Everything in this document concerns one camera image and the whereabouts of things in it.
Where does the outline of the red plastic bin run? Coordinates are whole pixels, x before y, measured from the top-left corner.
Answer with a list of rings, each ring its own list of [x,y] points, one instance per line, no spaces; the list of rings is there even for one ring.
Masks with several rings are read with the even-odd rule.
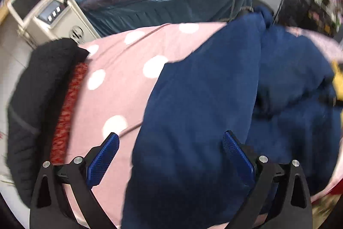
[[[314,203],[315,201],[325,197],[326,195],[331,194],[331,195],[340,195],[342,194],[342,181],[340,181],[336,185],[328,185],[326,188],[316,195],[311,197],[311,202]]]

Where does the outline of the black sweater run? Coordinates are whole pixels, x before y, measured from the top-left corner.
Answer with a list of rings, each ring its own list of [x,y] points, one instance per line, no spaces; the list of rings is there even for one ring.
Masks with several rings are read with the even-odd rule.
[[[46,42],[31,53],[8,104],[6,163],[27,207],[39,169],[50,156],[52,138],[76,66],[88,51],[70,38]]]

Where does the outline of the yellow garment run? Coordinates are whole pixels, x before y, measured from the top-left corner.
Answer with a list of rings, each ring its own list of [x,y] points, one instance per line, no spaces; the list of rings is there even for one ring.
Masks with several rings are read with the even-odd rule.
[[[331,66],[334,71],[334,78],[332,81],[332,85],[335,89],[335,94],[336,94],[335,105],[337,107],[342,107],[342,101],[343,101],[342,63],[338,63],[337,61],[332,61]]]

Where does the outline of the red knit garment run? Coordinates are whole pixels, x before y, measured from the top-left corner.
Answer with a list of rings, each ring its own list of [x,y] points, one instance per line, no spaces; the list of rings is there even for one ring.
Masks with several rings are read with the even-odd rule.
[[[69,82],[68,90],[62,106],[62,111],[59,115],[52,139],[50,162],[53,165],[62,165],[65,162],[73,111],[76,106],[78,93],[80,92],[80,88],[86,76],[87,70],[88,65],[86,63],[78,63],[73,72],[72,79]]]

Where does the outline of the navy blue jacket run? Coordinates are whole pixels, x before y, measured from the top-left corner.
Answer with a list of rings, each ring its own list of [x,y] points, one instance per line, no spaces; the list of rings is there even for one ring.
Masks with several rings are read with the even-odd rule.
[[[337,164],[340,111],[330,63],[312,41],[256,9],[184,60],[164,66],[132,152],[123,228],[208,228],[229,222],[249,193],[223,148],[237,139],[276,163],[298,160],[309,192]]]

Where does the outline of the black storage rack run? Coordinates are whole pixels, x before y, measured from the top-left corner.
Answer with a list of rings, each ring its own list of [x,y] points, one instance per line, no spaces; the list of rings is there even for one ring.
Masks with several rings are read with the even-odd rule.
[[[274,22],[342,41],[342,0],[281,0]]]

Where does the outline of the beige machine with screen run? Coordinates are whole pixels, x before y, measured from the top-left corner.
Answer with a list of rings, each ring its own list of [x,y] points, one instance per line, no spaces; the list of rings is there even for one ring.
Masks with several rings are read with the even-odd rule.
[[[75,0],[6,0],[6,5],[17,33],[32,48],[61,38],[85,44],[100,37]]]

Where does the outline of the pink polka dot bedsheet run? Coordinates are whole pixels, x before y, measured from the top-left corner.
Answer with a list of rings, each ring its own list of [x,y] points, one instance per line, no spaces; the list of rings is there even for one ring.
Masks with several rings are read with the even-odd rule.
[[[73,116],[68,158],[86,154],[111,132],[120,135],[118,155],[94,190],[114,223],[122,226],[132,152],[160,73],[166,64],[184,60],[226,25],[166,24],[86,44],[90,63]],[[327,186],[341,179],[337,164]]]

